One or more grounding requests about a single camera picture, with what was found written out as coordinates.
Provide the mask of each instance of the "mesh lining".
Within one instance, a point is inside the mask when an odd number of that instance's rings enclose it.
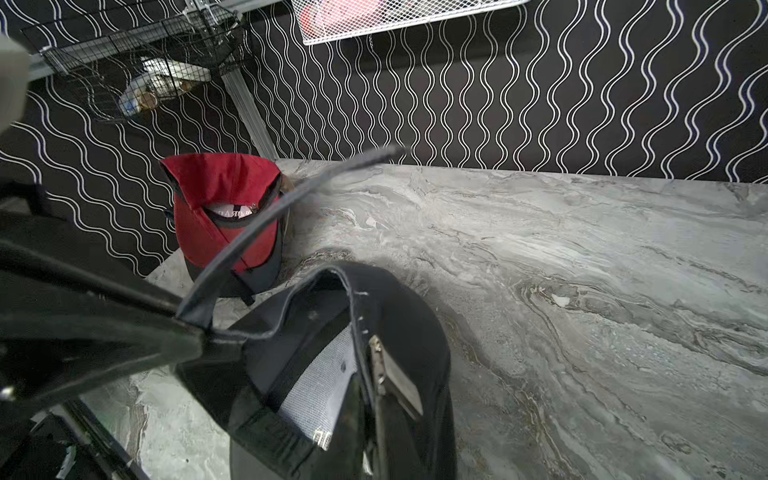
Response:
[[[304,370],[277,414],[327,449],[346,387],[356,371],[352,336],[347,325]]]

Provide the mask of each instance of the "wavy white line pattern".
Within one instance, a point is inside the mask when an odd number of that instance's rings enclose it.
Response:
[[[0,31],[25,42],[20,28],[84,12],[75,0],[47,3],[32,8],[3,0]],[[66,45],[178,12],[173,0],[142,2],[122,18],[96,15],[86,17],[81,30],[60,25],[39,28],[38,34],[52,45]],[[35,17],[43,14],[50,17]],[[107,253],[134,273],[147,275],[177,248],[165,216],[173,191],[158,161],[194,151],[256,153],[219,81],[188,96],[186,103],[168,102],[146,118],[100,124],[65,84],[50,77],[33,82],[24,117],[0,134],[0,176],[42,182],[57,214],[102,239]]]
[[[255,35],[258,35],[258,34],[256,32],[254,32],[253,31],[253,27],[251,27],[250,38],[252,38]],[[251,58],[255,59],[256,58],[256,52],[255,52],[255,49],[251,48],[251,45],[252,45],[252,41],[246,41],[245,42],[245,49],[248,52],[248,54],[251,56]],[[272,96],[272,92],[269,89],[264,87],[264,82],[263,82],[263,77],[262,77],[262,73],[263,73],[264,69],[261,68],[261,65],[262,65],[261,62],[255,61],[254,64],[256,65],[256,76],[254,76],[251,73],[251,71],[250,71],[251,69],[248,68],[247,65],[246,65],[246,68],[243,69],[243,73],[245,73],[245,75],[243,76],[243,79],[246,81],[246,83],[247,83],[248,80],[250,80],[252,82],[251,84],[253,86],[250,88],[251,93],[253,94],[253,98],[259,103],[259,105],[261,105],[261,111],[264,112],[262,115],[264,116],[264,119],[265,119],[265,122],[266,122],[266,126],[270,129],[270,131],[272,133],[272,138],[274,139],[274,144],[275,144],[275,148],[277,150],[277,153],[280,154],[281,157],[285,157],[286,156],[285,150],[283,150],[282,142],[280,142],[280,139],[281,139],[280,133],[278,132],[277,128],[274,126],[274,122],[271,121],[272,119],[270,118],[270,114],[274,115],[276,120],[280,123],[280,126],[281,126],[281,130],[280,131],[283,131],[282,129],[285,128],[284,125],[283,125],[283,119],[280,116],[278,116],[276,113],[274,113],[274,108],[273,108],[273,106],[274,106],[274,99],[273,99],[273,96]],[[259,86],[261,86],[261,88],[264,88],[264,91],[266,92],[267,96],[269,97],[269,104],[267,104],[264,101],[263,95],[259,95],[257,93]]]
[[[290,34],[290,39],[289,39],[289,35],[286,35],[284,38],[286,42],[286,50],[288,48],[288,45],[296,45],[297,42],[299,41],[299,37],[298,37],[299,32],[297,31],[296,28],[288,27],[287,31]],[[308,63],[307,63],[308,57],[307,57],[306,51],[303,48],[298,48],[298,50],[299,50],[299,55],[301,55],[301,70],[297,71],[295,68],[293,68],[293,71],[296,74],[296,77],[299,79],[299,84],[302,86],[304,85],[307,86],[309,90],[312,92],[311,107],[310,107],[310,103],[303,96],[300,96],[300,98],[302,99],[302,102],[304,103],[304,107],[306,109],[306,122],[310,126],[310,128],[312,128],[312,131],[315,134],[315,150],[317,151],[318,158],[323,160],[329,160],[329,157],[324,155],[323,151],[321,151],[319,147],[319,139],[322,138],[323,143],[328,146],[329,155],[330,155],[330,151],[333,149],[330,141],[328,140],[328,137],[326,136],[325,115],[322,115],[318,110],[317,87],[315,86],[315,82],[310,80],[306,72],[306,69],[308,66]],[[319,128],[317,129],[315,128],[315,124],[311,120],[313,114],[319,120]]]
[[[549,105],[549,108],[552,110],[552,119],[549,121],[546,127],[544,127],[543,130],[541,130],[541,133],[538,135],[538,146],[541,148],[541,150],[544,152],[544,156],[541,159],[541,161],[536,164],[535,167],[533,167],[533,171],[539,171],[543,166],[545,166],[547,163],[549,163],[551,152],[549,150],[549,147],[547,146],[547,134],[549,131],[554,127],[559,121],[560,121],[560,107],[556,103],[554,99],[554,95],[558,92],[558,88],[563,84],[566,78],[568,78],[568,75],[571,74],[571,69],[573,68],[573,59],[568,54],[568,36],[573,31],[574,27],[581,22],[581,19],[584,18],[584,13],[587,11],[586,7],[587,4],[582,3],[581,0],[578,0],[578,6],[576,8],[576,12],[574,13],[574,17],[571,20],[571,22],[568,24],[567,27],[563,30],[563,32],[558,37],[558,55],[560,55],[560,59],[563,61],[563,70],[562,73],[560,73],[560,76],[557,80],[554,81],[554,83],[550,86],[550,88],[547,90],[547,104]],[[563,173],[567,173],[568,169],[564,168],[564,165],[561,165],[561,171]]]
[[[275,9],[275,5],[272,5],[272,13],[273,13],[273,15],[274,15],[274,9]],[[275,27],[276,27],[275,30],[283,37],[283,57],[284,58],[288,58],[288,47],[290,45],[290,42],[289,42],[289,39],[288,39],[288,35],[286,34],[285,30],[283,30],[283,27],[280,25],[279,22],[277,22],[275,24]],[[296,69],[296,66],[293,65],[293,62],[291,62],[291,61],[286,61],[284,63],[281,63],[281,65],[280,65],[280,77],[283,80],[283,83],[285,82],[285,75],[283,74],[283,68],[284,68],[285,65],[288,65],[288,67],[293,72],[294,77],[296,78],[296,83],[294,85],[298,85],[298,82],[300,82],[299,71]],[[304,132],[306,131],[307,127],[309,127],[309,129],[313,132],[313,136],[314,136],[313,144],[315,146],[314,153],[313,153],[313,150],[312,150],[312,145],[309,143],[309,141],[305,140],[307,149],[309,151],[308,157],[309,158],[320,158],[320,152],[319,152],[319,148],[318,148],[318,145],[317,145],[317,143],[319,141],[319,134],[317,133],[317,130],[315,129],[315,127],[310,122],[310,104],[306,101],[306,99],[304,98],[303,95],[294,94],[292,88],[289,89],[288,92],[289,92],[289,95],[290,95],[291,111],[299,119],[299,122],[301,123],[299,131],[302,133],[302,138],[304,137]],[[302,116],[299,115],[299,109],[296,108],[296,98],[299,98],[302,101],[303,105],[304,105],[304,112],[305,112],[305,115],[306,115],[306,123],[304,123],[304,119],[302,118]]]
[[[269,34],[268,32],[269,32],[270,22],[266,22],[266,16],[264,18],[265,18],[265,22],[264,23],[267,26],[266,35],[268,35]],[[299,147],[298,147],[298,145],[296,143],[296,141],[298,140],[298,136],[299,135],[296,133],[296,130],[293,129],[293,126],[291,126],[289,124],[289,122],[287,122],[288,117],[289,117],[288,106],[283,101],[283,99],[280,97],[280,93],[277,91],[277,88],[280,85],[280,83],[277,80],[278,76],[275,73],[275,71],[271,68],[271,66],[268,67],[266,65],[267,51],[266,51],[266,45],[264,44],[264,41],[262,39],[262,34],[260,32],[256,32],[256,31],[251,30],[250,39],[256,39],[259,42],[258,51],[253,51],[252,52],[253,58],[257,60],[257,64],[260,66],[260,68],[257,70],[259,81],[256,81],[255,77],[251,75],[251,79],[253,80],[253,85],[254,85],[254,87],[253,87],[254,88],[253,96],[254,97],[259,96],[259,92],[261,92],[261,90],[258,90],[258,87],[262,87],[263,90],[267,92],[267,95],[269,97],[269,104],[268,104],[269,105],[269,110],[272,111],[273,117],[277,119],[277,122],[279,124],[279,132],[280,132],[280,134],[279,134],[279,136],[277,136],[277,138],[275,138],[275,147],[277,148],[277,151],[280,152],[283,156],[290,155],[291,157],[295,157],[296,153],[299,153],[299,155],[300,155],[300,151],[301,150],[299,149]],[[277,50],[274,47],[272,47],[272,52],[277,52]],[[280,62],[282,63],[282,59],[281,59],[282,57],[280,56],[280,54],[277,53],[276,56],[280,60]],[[272,87],[271,88],[268,87],[266,82],[263,80],[262,73],[264,73],[265,71],[269,72],[269,74],[272,76]],[[276,99],[283,106],[283,112],[275,111],[275,100]],[[271,124],[271,122],[270,122],[271,118],[267,118],[265,120],[266,120],[266,122]],[[294,139],[294,143],[293,144],[291,144],[288,141],[288,137],[286,136],[286,126],[293,132],[293,139]],[[287,145],[288,151],[285,151],[282,148],[283,144]]]
[[[298,28],[289,4],[270,8],[252,19]],[[317,102],[314,124],[337,125],[337,143],[350,146],[331,160],[395,141],[412,149],[398,163],[731,180],[739,161],[740,181],[755,181],[768,164],[740,155],[766,107],[768,75],[750,77],[768,58],[766,12],[768,0],[531,0],[326,46],[291,36],[287,58],[257,67],[303,65],[302,53],[326,61],[306,79],[335,99]],[[280,88],[314,107],[310,89]],[[266,116],[294,120],[279,108]]]
[[[766,126],[766,115],[768,114],[768,108],[763,110],[763,114],[760,115],[760,130],[763,131],[763,136],[760,138],[760,140],[752,147],[746,149],[745,151],[741,152],[738,155],[735,155],[733,158],[731,158],[728,161],[726,172],[728,173],[728,180],[734,181],[734,182],[741,182],[741,179],[739,178],[739,164],[742,160],[745,158],[748,158],[757,152],[764,149],[766,146],[768,146],[768,127]],[[755,180],[756,184],[764,184],[768,181],[768,174],[763,175],[762,177]]]
[[[257,12],[264,15],[265,19],[267,18],[266,13],[264,11],[257,10]],[[264,22],[264,24],[266,25],[265,34],[268,38],[272,37],[271,35],[272,27],[275,27],[275,31],[279,31],[279,29],[276,27],[276,23]],[[296,113],[296,109],[288,107],[288,104],[283,100],[283,97],[279,91],[280,87],[285,87],[286,85],[289,84],[288,81],[285,79],[285,76],[283,75],[283,72],[285,71],[285,63],[286,63],[286,60],[283,60],[285,58],[285,54],[280,50],[278,50],[276,44],[271,41],[266,42],[266,46],[269,48],[269,52],[272,53],[272,58],[277,59],[277,68],[275,68],[274,70],[270,70],[270,73],[272,74],[273,80],[274,80],[275,98],[277,98],[278,102],[280,102],[280,104],[283,106],[283,109],[286,112],[285,113],[286,126],[288,127],[289,130],[291,130],[291,133],[293,134],[293,148],[296,149],[296,152],[298,153],[298,155],[303,156],[303,153],[301,150],[301,143],[303,142],[307,146],[307,150],[309,150],[310,148],[309,142],[305,141],[303,135],[299,135],[298,133],[298,132],[304,132],[304,125],[302,123],[303,120]],[[264,51],[262,51],[262,56],[264,56],[266,53],[267,53],[267,49],[264,49]],[[293,85],[291,85],[291,88],[286,88],[286,90],[288,90],[289,92],[291,104],[293,104],[293,102],[295,101],[294,93],[293,93],[294,88],[295,86]],[[294,127],[293,122],[291,120],[298,120],[298,122],[300,123],[300,125],[298,126],[298,129]]]

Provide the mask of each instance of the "marble countertop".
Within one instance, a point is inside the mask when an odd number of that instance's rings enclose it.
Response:
[[[768,476],[768,186],[383,165],[293,229],[282,280],[357,260],[437,312],[460,478]],[[148,280],[191,286],[178,252]],[[228,478],[228,438],[167,370],[86,400],[150,477]]]

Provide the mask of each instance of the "black fabric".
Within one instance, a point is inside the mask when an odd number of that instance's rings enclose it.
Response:
[[[0,469],[13,455],[13,452],[22,445],[34,426],[35,423],[27,419],[0,426]]]
[[[233,439],[230,440],[231,480],[280,480],[277,473],[264,465]]]
[[[45,194],[42,185],[20,184],[19,182],[0,178],[0,200],[17,197],[24,199],[32,215],[52,216],[51,202]]]
[[[283,262],[283,223],[284,220],[278,223],[275,244],[266,262],[243,272],[232,272],[221,289],[220,296],[222,298],[243,298],[243,301],[246,301],[246,298],[272,288]],[[205,270],[191,263],[186,257],[184,263],[187,265],[187,272],[192,280],[195,280]]]
[[[279,305],[282,308],[289,294],[288,291],[281,292],[280,297],[273,302],[280,302]],[[232,325],[231,329],[247,329],[253,321],[250,317],[263,317],[261,310],[265,307],[269,308],[271,312],[277,313],[279,317],[281,312],[273,310],[276,305],[273,302],[270,302],[269,305],[259,305]],[[286,369],[293,358],[296,356],[303,357],[304,361],[300,362],[302,364],[307,360],[311,362],[311,359],[307,359],[302,351],[308,348],[316,349],[319,347],[322,349],[322,346],[313,340],[326,329],[326,326],[331,325],[323,335],[323,338],[327,339],[327,344],[336,336],[335,334],[332,335],[334,331],[338,333],[349,323],[348,316],[346,322],[341,323],[343,322],[343,313],[349,306],[346,292],[343,290],[312,292],[299,299],[298,303],[301,305],[296,305],[289,311],[284,320],[283,328],[272,339],[248,342],[243,349],[246,370],[251,382],[257,390],[263,393],[262,400],[275,410],[280,407],[278,402],[282,402],[282,399],[278,400],[279,393],[296,383],[297,374],[300,375],[303,371],[303,369],[301,371]]]
[[[301,347],[296,353],[291,356],[288,363],[283,367],[283,371],[277,377],[276,381],[270,387],[269,392],[266,394],[266,405],[272,409],[278,410],[283,404],[283,400],[288,396],[291,389],[304,373],[304,370],[310,363],[317,357],[320,352],[323,351],[331,340],[335,339],[339,335],[339,332],[349,325],[349,309],[344,309],[341,313],[336,315],[334,319],[326,323],[326,325],[320,329],[314,335],[310,335],[310,338],[304,341]]]
[[[0,468],[5,480],[56,478],[67,456],[67,445],[45,437],[27,439],[7,463]]]
[[[531,0],[311,47],[290,6],[249,13],[243,73],[281,157],[768,180],[764,0]]]
[[[173,314],[180,299],[144,282],[104,254],[100,242],[69,222],[47,215],[0,212],[0,262],[24,275],[56,279],[68,287],[88,289],[126,303]]]
[[[296,286],[271,296],[232,326],[240,331],[263,332],[275,326],[282,316],[283,328],[272,340],[247,342],[242,358],[233,357],[233,347],[227,344],[230,346],[226,355],[212,354],[210,359],[179,365],[177,374],[214,420],[243,447],[233,453],[233,459],[237,455],[233,468],[253,466],[256,472],[259,468],[268,468],[278,478],[312,478],[315,471],[320,475],[323,466],[343,464],[338,458],[324,455],[360,452],[364,445],[341,448],[334,445],[334,434],[329,451],[323,452],[282,420],[274,406],[267,405],[267,393],[281,383],[282,375],[296,376],[298,369],[290,368],[293,357],[301,355],[306,340],[324,335],[323,328],[341,313],[347,318],[347,308],[358,362],[360,387],[355,390],[359,405],[365,406],[367,434],[372,434],[373,426],[371,398],[378,398],[370,394],[373,384],[367,342],[371,335],[378,335],[415,383],[424,408],[424,416],[418,421],[405,415],[396,401],[384,409],[384,415],[399,415],[399,419],[387,423],[394,436],[385,440],[401,439],[400,445],[387,447],[398,456],[390,461],[401,462],[397,468],[410,472],[408,478],[415,478],[414,475],[441,480],[454,478],[448,344],[434,313],[386,270],[359,263],[325,265]],[[352,393],[348,388],[339,417],[345,423],[345,432],[349,433],[340,435],[342,439],[354,438],[355,432],[359,432],[355,430],[354,421],[349,422],[354,415],[353,409],[347,406],[350,404],[347,397]],[[407,441],[399,435],[407,435]],[[245,472],[236,475],[236,478],[248,478]]]

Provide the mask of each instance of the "red baseball cap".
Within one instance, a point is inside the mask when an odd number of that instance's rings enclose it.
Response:
[[[161,162],[174,184],[176,236],[184,256],[205,267],[240,231],[277,201],[280,169],[266,158],[245,154],[185,154]],[[214,204],[245,205],[254,214],[243,219],[220,219],[205,210]],[[235,265],[241,272],[266,262],[273,251],[277,221],[266,228]]]

